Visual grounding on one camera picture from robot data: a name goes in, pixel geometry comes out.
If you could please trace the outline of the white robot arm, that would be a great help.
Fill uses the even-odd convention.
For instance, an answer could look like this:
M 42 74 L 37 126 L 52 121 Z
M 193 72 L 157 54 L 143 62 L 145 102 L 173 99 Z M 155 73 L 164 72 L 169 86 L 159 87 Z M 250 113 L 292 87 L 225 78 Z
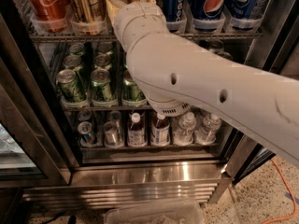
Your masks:
M 222 58 L 172 34 L 154 1 L 106 0 L 131 77 L 151 107 L 174 117 L 183 105 L 217 115 L 299 165 L 299 78 Z

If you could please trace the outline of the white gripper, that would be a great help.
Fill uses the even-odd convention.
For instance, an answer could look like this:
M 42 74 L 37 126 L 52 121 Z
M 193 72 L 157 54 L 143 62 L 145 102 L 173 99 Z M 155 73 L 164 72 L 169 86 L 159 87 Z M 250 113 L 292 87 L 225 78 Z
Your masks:
M 115 36 L 126 52 L 142 39 L 157 40 L 165 45 L 170 37 L 165 16 L 155 5 L 156 0 L 141 1 L 125 5 L 121 0 L 106 0 L 107 14 Z

